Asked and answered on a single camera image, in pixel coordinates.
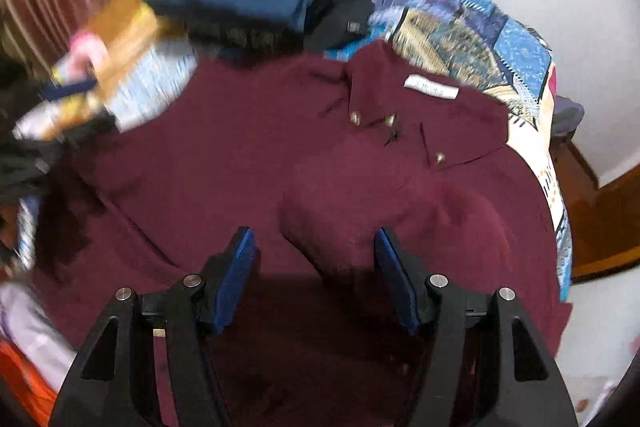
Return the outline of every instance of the maroon shirt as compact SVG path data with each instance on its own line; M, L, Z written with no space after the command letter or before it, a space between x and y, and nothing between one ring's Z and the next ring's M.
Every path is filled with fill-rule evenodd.
M382 42L347 64L204 60L160 118L79 153L63 180L70 213L43 219L67 231L42 234L41 251L60 255L41 257L35 277L62 333L78 345L117 288L170 285L248 226L258 269L215 340L232 417L393 423L410 383L402 363L419 350L391 322L363 318L386 296L354 277L370 272L373 231L392 226L431 271L476 291L512 287L555 351L569 307L553 225L538 181L505 145L506 107L465 87L453 100L407 89L409 74L453 85ZM84 243L67 253L74 230ZM355 283L358 312L317 270Z

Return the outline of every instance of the metal screw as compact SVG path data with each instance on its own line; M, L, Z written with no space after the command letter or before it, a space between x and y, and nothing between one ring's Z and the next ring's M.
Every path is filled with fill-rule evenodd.
M513 299L516 298L516 292L511 288L500 288L498 293L500 294L500 297L506 301L513 301Z
M429 282L434 286L436 286L436 288L444 288L444 286L449 284L449 279L444 277L444 275L440 275L439 273L436 273L435 275L432 275L431 277L429 277Z
M350 114L350 118L351 118L351 123L354 123L356 125L360 125L360 114L357 111L353 111Z
M120 288L116 291L116 299L118 301L126 301L131 296L131 288Z
M202 282L200 276L196 273L192 275L188 275L182 280L182 283L187 286L187 288L195 288L198 284Z

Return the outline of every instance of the orange cloth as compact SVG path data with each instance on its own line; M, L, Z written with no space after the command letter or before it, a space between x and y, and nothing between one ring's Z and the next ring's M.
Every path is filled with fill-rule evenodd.
M29 416L47 427L57 394L23 353L9 341L0 341L0 377Z

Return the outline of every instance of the patterned bedspread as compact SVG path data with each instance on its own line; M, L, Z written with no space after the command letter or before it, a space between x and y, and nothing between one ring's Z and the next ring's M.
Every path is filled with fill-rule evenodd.
M510 108L509 141L545 193L556 229L561 299L570 284L572 242L566 208L548 153L556 66L551 49L532 28L492 0L374 0L371 34L328 57L348 60L375 39L426 71L446 74L502 100ZM107 107L121 131L155 118L175 100L196 66L197 50L183 39L155 44L140 58ZM38 202L21 201L18 254L33 264Z

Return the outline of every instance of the clothing label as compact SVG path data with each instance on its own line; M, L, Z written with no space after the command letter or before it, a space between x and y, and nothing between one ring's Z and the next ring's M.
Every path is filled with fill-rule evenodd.
M438 98L447 98L449 100L457 97L459 91L457 87L445 86L444 84L433 82L419 74L410 74L404 81L404 87L415 89L429 96L437 96Z

